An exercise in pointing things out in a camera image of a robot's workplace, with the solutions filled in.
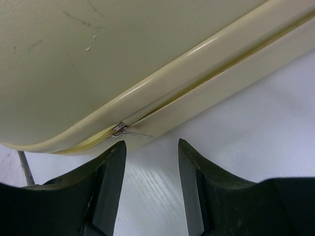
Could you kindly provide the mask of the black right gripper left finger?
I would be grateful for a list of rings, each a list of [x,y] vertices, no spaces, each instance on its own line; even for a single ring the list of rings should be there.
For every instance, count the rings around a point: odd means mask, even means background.
[[[3,236],[111,236],[126,165],[119,141],[93,160],[42,185],[0,186]]]

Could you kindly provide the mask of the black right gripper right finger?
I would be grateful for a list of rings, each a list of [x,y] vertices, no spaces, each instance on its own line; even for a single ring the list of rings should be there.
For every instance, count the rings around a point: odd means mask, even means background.
[[[189,235],[314,235],[313,177],[255,183],[206,159],[184,139],[178,161]]]

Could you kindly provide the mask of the yellow hard-shell suitcase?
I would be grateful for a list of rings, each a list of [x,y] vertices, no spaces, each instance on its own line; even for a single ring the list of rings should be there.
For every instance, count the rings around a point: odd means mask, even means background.
[[[3,0],[0,142],[136,149],[314,47],[312,0]]]

